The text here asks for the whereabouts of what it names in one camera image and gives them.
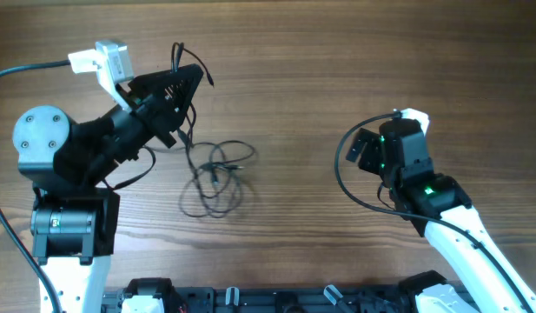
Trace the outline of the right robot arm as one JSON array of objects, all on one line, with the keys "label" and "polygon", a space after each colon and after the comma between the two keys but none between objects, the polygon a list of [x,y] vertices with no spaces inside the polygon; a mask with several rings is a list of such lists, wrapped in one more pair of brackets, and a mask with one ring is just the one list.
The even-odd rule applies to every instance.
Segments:
[{"label": "right robot arm", "polygon": [[412,223],[447,261],[467,298],[435,271],[400,284],[412,312],[536,312],[536,294],[488,234],[470,196],[452,177],[435,172],[427,150],[427,115],[378,116],[377,132],[360,122],[341,139],[353,142],[346,159],[380,178],[391,203],[375,206],[338,184],[347,197],[372,211]]}]

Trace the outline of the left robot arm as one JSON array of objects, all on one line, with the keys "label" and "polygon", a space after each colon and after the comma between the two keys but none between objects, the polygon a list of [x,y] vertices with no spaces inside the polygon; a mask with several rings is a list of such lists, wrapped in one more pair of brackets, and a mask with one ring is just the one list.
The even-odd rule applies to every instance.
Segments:
[{"label": "left robot arm", "polygon": [[210,78],[195,63],[138,77],[111,70],[116,106],[78,123],[43,105],[21,116],[13,131],[18,170],[32,182],[36,199],[30,232],[32,255],[43,271],[42,311],[98,312],[114,252],[120,206],[107,176],[139,157],[152,138],[166,147],[186,119],[200,81]]}]

